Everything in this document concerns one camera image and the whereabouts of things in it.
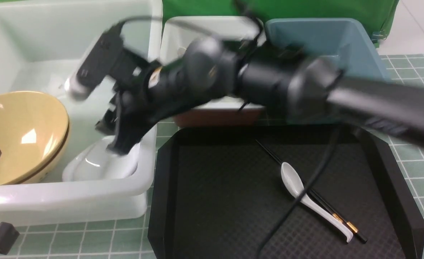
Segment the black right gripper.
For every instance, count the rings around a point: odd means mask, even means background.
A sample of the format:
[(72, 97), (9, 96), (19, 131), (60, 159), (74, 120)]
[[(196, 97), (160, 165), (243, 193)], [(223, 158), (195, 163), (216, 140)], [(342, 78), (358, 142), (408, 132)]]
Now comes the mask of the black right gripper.
[(156, 123), (198, 103), (198, 88), (181, 60), (162, 66), (125, 50), (109, 75), (114, 95), (95, 128), (114, 137), (107, 150), (116, 155), (127, 155)]

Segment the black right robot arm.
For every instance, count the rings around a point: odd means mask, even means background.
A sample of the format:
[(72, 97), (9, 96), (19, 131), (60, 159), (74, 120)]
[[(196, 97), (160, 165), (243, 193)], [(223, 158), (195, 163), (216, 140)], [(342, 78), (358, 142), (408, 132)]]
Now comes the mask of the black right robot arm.
[(324, 57), (205, 37), (165, 66), (118, 84), (97, 131), (113, 135), (110, 151), (126, 155), (159, 121), (228, 95), (278, 109), (299, 123), (324, 117), (371, 128), (424, 148), (424, 88), (350, 77)]

